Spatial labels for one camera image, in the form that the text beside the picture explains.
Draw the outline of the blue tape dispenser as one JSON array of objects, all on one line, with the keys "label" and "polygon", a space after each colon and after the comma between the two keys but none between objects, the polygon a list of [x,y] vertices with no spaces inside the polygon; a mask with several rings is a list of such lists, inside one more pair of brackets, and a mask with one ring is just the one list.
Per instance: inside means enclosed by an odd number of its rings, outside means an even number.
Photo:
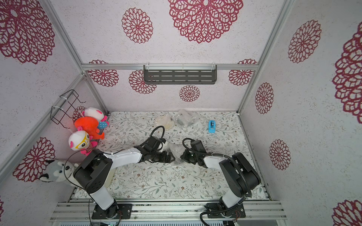
[{"label": "blue tape dispenser", "polygon": [[210,120],[208,122],[208,132],[215,133],[216,132],[216,122],[214,120]]}]

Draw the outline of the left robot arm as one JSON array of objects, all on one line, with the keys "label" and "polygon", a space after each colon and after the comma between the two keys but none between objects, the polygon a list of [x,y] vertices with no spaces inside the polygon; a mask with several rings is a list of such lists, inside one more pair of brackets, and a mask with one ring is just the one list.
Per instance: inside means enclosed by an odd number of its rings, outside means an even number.
[{"label": "left robot arm", "polygon": [[168,143],[164,139],[165,131],[164,126],[157,126],[146,141],[127,150],[105,153],[94,149],[69,177],[66,176],[66,180],[86,191],[101,210],[111,210],[117,202],[105,185],[110,171],[134,163],[175,161],[173,154],[166,151]]}]

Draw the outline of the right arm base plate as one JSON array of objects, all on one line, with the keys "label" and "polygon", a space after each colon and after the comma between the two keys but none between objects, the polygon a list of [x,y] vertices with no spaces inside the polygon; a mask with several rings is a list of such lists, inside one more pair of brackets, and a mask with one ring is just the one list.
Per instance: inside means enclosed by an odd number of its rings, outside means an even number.
[{"label": "right arm base plate", "polygon": [[236,203],[232,207],[226,207],[221,203],[207,203],[205,205],[208,218],[245,218],[246,212],[242,203]]}]

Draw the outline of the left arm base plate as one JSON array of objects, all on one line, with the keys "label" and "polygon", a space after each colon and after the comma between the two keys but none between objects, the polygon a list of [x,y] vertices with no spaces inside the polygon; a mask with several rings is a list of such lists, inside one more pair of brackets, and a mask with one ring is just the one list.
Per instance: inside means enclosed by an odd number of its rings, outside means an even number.
[{"label": "left arm base plate", "polygon": [[114,202],[108,209],[103,210],[96,204],[91,219],[129,219],[132,207],[132,204],[118,204]]}]

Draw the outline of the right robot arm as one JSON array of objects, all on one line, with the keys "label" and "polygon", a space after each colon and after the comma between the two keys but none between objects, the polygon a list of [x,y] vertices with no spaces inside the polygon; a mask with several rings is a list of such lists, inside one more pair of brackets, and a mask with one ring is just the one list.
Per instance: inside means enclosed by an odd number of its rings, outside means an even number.
[{"label": "right robot arm", "polygon": [[206,210],[199,216],[203,225],[208,224],[203,217],[208,218],[245,218],[243,202],[252,197],[252,190],[261,183],[261,178],[242,153],[228,156],[221,153],[208,153],[200,140],[185,138],[182,141],[185,148],[181,158],[191,164],[207,169],[217,169],[222,172],[229,190],[219,199],[219,203],[208,203]]}]

